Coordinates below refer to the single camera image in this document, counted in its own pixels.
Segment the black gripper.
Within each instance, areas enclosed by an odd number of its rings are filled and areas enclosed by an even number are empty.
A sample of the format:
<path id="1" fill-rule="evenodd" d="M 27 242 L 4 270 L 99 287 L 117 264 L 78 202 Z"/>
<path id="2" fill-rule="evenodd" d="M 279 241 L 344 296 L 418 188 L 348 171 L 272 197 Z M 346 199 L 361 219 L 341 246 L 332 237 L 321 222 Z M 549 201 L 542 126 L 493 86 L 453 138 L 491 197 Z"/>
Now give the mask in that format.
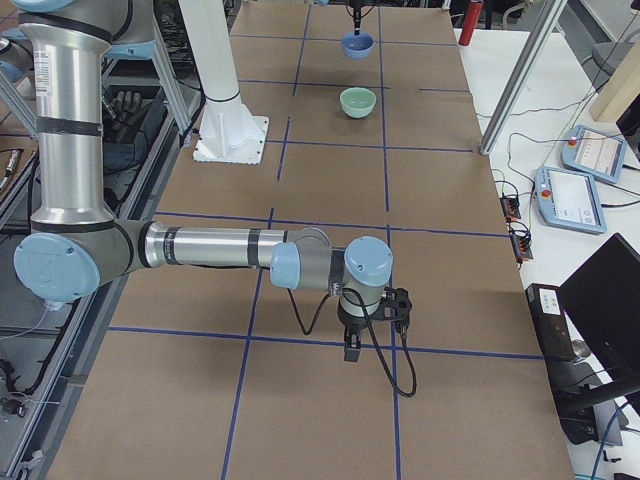
<path id="1" fill-rule="evenodd" d="M 351 9 L 351 16 L 353 18 L 354 36 L 359 36 L 361 31 L 361 18 L 363 16 L 363 0 L 349 0 L 349 8 Z"/>
<path id="2" fill-rule="evenodd" d="M 364 317 L 352 315 L 338 305 L 338 319 L 344 327 L 344 360 L 346 362 L 358 362 L 361 353 L 362 331 L 367 328 Z"/>

